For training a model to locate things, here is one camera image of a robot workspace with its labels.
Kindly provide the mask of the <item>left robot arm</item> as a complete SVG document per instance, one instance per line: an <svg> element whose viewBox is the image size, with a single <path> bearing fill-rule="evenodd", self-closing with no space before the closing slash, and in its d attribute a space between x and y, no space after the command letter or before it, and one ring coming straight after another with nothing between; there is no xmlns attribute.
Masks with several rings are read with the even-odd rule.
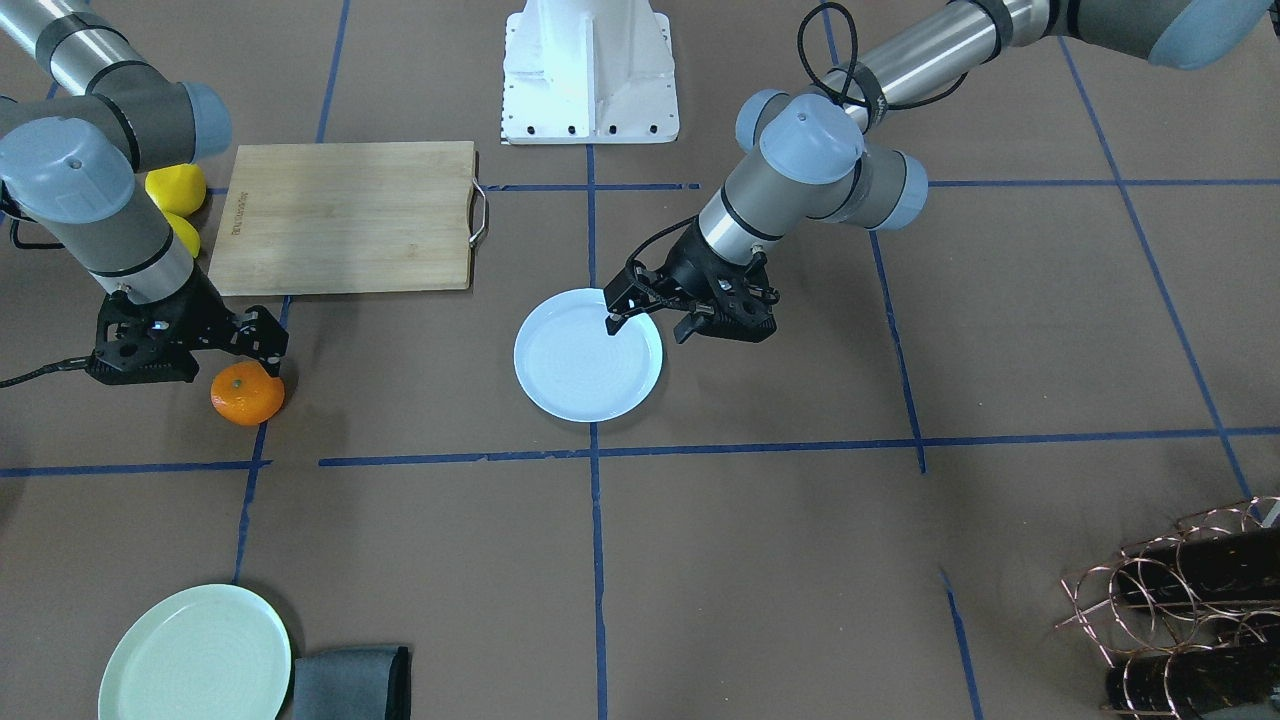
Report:
<svg viewBox="0 0 1280 720"><path fill-rule="evenodd" d="M947 97L968 73L1014 47L1070 37L1155 67L1194 70L1225 56L1275 1L948 1L868 53L787 94L765 90L741 108L744 159L708 204L675 228L658 268L630 256L604 290L608 334L635 316L682 313L675 338L760 342L774 333L778 292L765 264L805 220L896 231L922 211L923 165L867 142L887 118Z"/></svg>

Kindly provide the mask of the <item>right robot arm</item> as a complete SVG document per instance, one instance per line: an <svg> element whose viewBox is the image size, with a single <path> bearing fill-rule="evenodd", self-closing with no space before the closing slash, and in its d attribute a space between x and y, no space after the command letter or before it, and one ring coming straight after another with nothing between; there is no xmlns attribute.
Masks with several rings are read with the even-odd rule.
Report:
<svg viewBox="0 0 1280 720"><path fill-rule="evenodd" d="M64 90L3 100L3 213L33 222L99 282L93 348L19 375L84 372L106 386L189 382L220 350L279 377L287 331L227 307L141 176L225 152L230 114L209 86L173 82L83 1L5 1L3 31Z"/></svg>

